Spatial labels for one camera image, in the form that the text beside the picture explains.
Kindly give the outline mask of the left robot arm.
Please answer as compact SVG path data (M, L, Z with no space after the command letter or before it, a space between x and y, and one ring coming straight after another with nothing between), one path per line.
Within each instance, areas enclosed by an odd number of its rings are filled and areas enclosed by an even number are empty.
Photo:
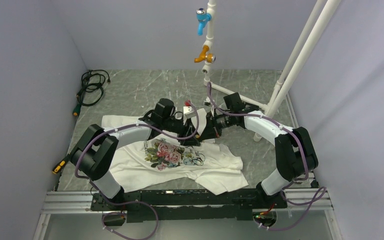
M155 108L149 110L136 122L104 129L97 124L90 125L64 161L75 166L77 178L87 179L104 197L104 204L111 210L119 209L125 202L124 188L117 183L110 166L118 148L151 140L160 134L179 142L195 139L201 120L177 119L174 103L160 99Z

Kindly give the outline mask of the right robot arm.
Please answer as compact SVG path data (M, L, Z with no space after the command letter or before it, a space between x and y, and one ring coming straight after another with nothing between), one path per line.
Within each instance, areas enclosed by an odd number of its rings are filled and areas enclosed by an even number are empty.
M219 114L210 112L205 127L196 139L203 141L222 136L222 130L239 126L269 141L275 149L275 170L258 184L256 203L267 208L275 195L289 187L295 180L303 181L318 167L319 161L310 134L304 127L292 128L265 116L256 105L246 104L235 92L225 96L227 110Z

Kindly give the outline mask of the white printed t-shirt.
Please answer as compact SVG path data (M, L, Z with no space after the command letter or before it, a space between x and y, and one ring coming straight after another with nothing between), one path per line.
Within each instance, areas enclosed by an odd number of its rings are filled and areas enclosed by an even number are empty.
M242 173L241 157L224 144L204 141L200 146L182 146L168 137L169 131L151 140L124 145L126 137L118 132L117 149L109 172L126 192L188 178L215 195L248 186Z

